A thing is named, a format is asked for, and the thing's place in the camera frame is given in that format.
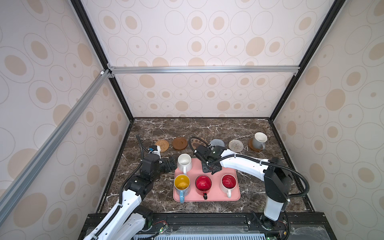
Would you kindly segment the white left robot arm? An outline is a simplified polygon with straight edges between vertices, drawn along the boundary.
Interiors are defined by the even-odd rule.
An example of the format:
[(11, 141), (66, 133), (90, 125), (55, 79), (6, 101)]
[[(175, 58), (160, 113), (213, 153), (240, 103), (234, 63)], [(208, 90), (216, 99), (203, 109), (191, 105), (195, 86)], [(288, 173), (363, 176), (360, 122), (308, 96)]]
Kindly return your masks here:
[(140, 207), (140, 204), (153, 189), (154, 182), (176, 168), (174, 157), (161, 158), (154, 153), (146, 155), (122, 184), (116, 204), (85, 239), (130, 240), (138, 232), (149, 229), (152, 211)]

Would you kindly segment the dark brown wooden coaster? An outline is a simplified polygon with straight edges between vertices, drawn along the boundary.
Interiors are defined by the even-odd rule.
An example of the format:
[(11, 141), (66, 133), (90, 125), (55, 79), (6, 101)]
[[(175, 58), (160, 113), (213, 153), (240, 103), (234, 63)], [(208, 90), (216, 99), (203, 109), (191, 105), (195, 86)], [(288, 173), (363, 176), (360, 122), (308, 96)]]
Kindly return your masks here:
[(175, 138), (172, 142), (173, 148), (178, 151), (184, 150), (187, 145), (188, 141), (183, 137)]

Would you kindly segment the light blue woven coaster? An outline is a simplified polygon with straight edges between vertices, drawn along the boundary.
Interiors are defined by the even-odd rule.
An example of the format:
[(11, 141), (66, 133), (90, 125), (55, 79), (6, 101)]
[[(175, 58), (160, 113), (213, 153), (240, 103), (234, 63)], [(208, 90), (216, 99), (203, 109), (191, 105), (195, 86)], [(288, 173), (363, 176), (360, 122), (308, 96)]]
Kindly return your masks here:
[(212, 146), (220, 146), (220, 147), (225, 147), (225, 143), (223, 140), (220, 139), (213, 139), (210, 141), (210, 145)]

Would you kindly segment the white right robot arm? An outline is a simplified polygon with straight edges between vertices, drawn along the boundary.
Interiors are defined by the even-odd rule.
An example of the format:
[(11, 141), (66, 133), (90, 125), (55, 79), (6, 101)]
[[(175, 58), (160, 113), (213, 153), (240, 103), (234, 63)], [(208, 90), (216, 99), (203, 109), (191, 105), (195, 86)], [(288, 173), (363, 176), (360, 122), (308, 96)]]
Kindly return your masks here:
[[(304, 197), (310, 190), (310, 184), (302, 174), (284, 166), (276, 157), (271, 160), (253, 158), (220, 146), (211, 149), (199, 146), (194, 150), (194, 155), (202, 162), (205, 172), (214, 174), (222, 168), (230, 168), (252, 175), (265, 183), (267, 201), (259, 221), (267, 230), (271, 230), (279, 220), (290, 199)], [(305, 188), (299, 193), (290, 194), (294, 175), (301, 179)]]

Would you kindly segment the grey mug white inside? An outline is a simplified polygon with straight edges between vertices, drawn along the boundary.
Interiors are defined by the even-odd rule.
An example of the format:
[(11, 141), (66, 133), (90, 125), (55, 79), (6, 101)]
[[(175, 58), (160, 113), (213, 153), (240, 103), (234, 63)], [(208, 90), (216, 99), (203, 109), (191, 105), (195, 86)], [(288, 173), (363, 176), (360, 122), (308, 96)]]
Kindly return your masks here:
[(262, 144), (266, 146), (267, 140), (268, 140), (268, 137), (266, 134), (257, 132), (255, 133), (253, 138), (253, 146), (257, 149), (260, 149), (262, 147)]

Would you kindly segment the brown wooden round coaster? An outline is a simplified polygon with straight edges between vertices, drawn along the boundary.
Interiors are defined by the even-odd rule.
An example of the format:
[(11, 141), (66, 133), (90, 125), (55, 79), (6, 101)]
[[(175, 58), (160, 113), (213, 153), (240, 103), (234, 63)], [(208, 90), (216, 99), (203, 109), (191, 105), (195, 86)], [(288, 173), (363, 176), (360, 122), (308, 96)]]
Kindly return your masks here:
[(263, 151), (265, 149), (265, 145), (264, 144), (262, 144), (262, 147), (260, 149), (255, 148), (253, 146), (253, 139), (249, 139), (248, 146), (249, 146), (249, 148), (251, 148), (251, 150), (253, 150), (255, 152), (261, 152), (261, 151)]

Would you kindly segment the cork paw print coaster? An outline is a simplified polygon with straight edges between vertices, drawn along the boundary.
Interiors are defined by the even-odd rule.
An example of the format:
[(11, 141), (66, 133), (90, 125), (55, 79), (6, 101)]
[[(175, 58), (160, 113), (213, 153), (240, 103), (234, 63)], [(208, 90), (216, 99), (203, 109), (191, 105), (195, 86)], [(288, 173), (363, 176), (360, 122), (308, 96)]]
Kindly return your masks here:
[(193, 149), (196, 149), (200, 145), (202, 145), (203, 147), (207, 146), (203, 141), (201, 141), (199, 139), (192, 139), (191, 143), (192, 143)]

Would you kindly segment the multicolour woven round coaster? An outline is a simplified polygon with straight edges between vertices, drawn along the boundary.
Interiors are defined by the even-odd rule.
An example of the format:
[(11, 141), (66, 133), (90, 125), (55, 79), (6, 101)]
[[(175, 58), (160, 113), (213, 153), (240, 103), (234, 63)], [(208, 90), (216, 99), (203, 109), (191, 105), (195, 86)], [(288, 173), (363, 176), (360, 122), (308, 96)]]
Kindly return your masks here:
[(235, 153), (240, 153), (244, 149), (244, 144), (239, 140), (231, 140), (229, 149)]

